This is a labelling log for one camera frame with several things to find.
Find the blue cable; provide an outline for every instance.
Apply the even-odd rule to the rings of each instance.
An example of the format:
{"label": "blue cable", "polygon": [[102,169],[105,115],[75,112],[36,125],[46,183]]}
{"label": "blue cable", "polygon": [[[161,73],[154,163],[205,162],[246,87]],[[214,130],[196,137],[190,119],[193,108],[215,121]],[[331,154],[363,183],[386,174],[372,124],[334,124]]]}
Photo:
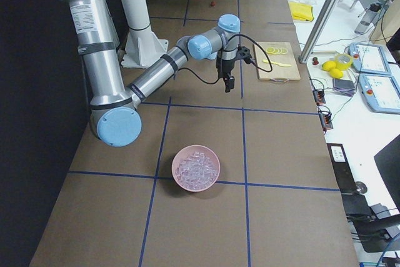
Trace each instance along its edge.
{"label": "blue cable", "polygon": [[385,253],[388,251],[388,249],[392,245],[392,243],[395,242],[399,237],[400,237],[400,233],[398,233],[396,236],[394,236],[394,238],[386,245],[381,257],[379,258],[378,262],[376,263],[376,267],[379,267],[379,264],[381,264],[381,261],[385,255]]}

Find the tiled table surface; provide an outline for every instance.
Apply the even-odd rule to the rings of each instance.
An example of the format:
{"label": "tiled table surface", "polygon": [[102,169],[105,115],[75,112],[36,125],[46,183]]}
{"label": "tiled table surface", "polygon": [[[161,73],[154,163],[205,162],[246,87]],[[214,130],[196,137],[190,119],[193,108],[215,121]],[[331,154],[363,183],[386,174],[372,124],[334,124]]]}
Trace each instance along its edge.
{"label": "tiled table surface", "polygon": [[[242,33],[290,41],[299,54],[286,0],[211,1],[147,0],[153,31],[173,45],[234,13]],[[187,66],[212,81],[214,64]],[[86,130],[31,266],[357,266],[307,68],[299,69],[300,82],[272,84],[237,63],[230,93],[181,71],[140,105],[133,144],[110,148]],[[126,83],[140,72],[122,70]],[[202,193],[171,177],[174,155],[190,144],[221,161],[219,181]]]}

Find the white and blue device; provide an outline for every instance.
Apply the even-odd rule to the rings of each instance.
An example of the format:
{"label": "white and blue device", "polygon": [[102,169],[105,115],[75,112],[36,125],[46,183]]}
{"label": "white and blue device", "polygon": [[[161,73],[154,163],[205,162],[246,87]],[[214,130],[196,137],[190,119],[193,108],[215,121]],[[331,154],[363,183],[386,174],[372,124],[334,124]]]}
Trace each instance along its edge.
{"label": "white and blue device", "polygon": [[351,43],[349,54],[353,57],[352,65],[358,73],[390,75],[390,67],[381,45]]}
{"label": "white and blue device", "polygon": [[374,112],[400,114],[400,86],[394,76],[363,73],[359,85]]}

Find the white table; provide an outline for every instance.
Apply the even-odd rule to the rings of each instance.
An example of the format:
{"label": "white table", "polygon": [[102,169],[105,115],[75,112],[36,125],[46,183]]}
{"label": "white table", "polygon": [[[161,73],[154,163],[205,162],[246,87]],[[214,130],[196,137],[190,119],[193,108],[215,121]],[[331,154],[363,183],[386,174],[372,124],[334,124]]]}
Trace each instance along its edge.
{"label": "white table", "polygon": [[[295,21],[296,32],[301,43],[301,46],[306,43],[307,38],[314,26],[321,8],[325,0],[289,0],[308,3],[313,6],[314,21],[302,22]],[[349,39],[330,43],[328,45],[319,45],[314,48],[317,51],[337,51],[343,53],[345,47],[351,42],[367,41],[372,29],[369,29],[366,34],[357,36],[354,29],[358,25],[361,18],[358,16],[363,12],[364,8],[358,2],[352,10],[349,10],[350,2],[339,3],[331,13],[322,34],[317,42],[325,44],[332,40]],[[329,56],[312,55],[308,62],[308,70],[311,78],[322,81],[326,87],[332,87],[332,77],[329,73],[323,71],[321,66],[313,66],[311,63],[312,57],[317,56],[319,62],[329,59]],[[394,62],[394,58],[386,49],[388,61]],[[400,83],[400,68],[397,65],[390,65],[392,75],[395,76]],[[351,79],[355,82],[357,76],[355,71],[345,72],[343,79]],[[320,88],[321,84],[313,81],[316,88]],[[354,179],[362,181],[368,187],[368,192],[365,194],[368,205],[372,206],[381,203],[387,206],[388,209],[395,208],[393,200],[386,189],[383,180],[377,169],[374,156],[385,147],[390,141],[400,134],[400,115],[383,114],[372,112],[361,94],[360,90],[353,96],[343,108],[343,104],[349,99],[347,96],[340,95],[332,90],[326,91],[325,95],[326,106],[332,111],[334,129],[329,130],[325,135],[327,143],[341,143],[344,146],[347,159]],[[390,211],[391,214],[398,214],[397,210]],[[374,261],[376,262],[380,253],[366,253],[360,243],[355,243],[355,248],[359,261]]]}

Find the pink bowl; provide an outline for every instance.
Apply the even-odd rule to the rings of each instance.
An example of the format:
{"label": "pink bowl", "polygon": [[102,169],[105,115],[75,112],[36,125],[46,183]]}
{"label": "pink bowl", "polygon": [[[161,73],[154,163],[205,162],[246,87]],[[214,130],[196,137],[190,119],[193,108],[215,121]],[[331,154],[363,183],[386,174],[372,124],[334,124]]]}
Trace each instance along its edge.
{"label": "pink bowl", "polygon": [[[204,156],[206,158],[210,159],[210,162],[212,163],[212,165],[214,166],[213,170],[213,175],[210,175],[209,178],[211,178],[211,181],[208,181],[206,184],[201,184],[198,186],[198,188],[194,189],[194,188],[190,188],[187,185],[185,185],[181,179],[179,179],[179,175],[177,174],[177,169],[179,168],[181,161],[184,159],[187,159],[188,157],[190,157],[191,155],[193,155],[195,152],[199,152],[199,153],[204,153]],[[178,152],[175,155],[175,158],[172,162],[172,176],[175,179],[175,182],[180,185],[180,187],[182,187],[183,189],[190,191],[190,192],[200,192],[200,191],[204,191],[207,190],[208,188],[210,188],[218,179],[219,176],[219,172],[220,172],[220,164],[219,164],[219,160],[217,155],[215,154],[214,151],[212,151],[211,149],[202,146],[202,145],[190,145],[187,146],[185,148],[183,148],[182,150],[180,150],[180,152]]]}

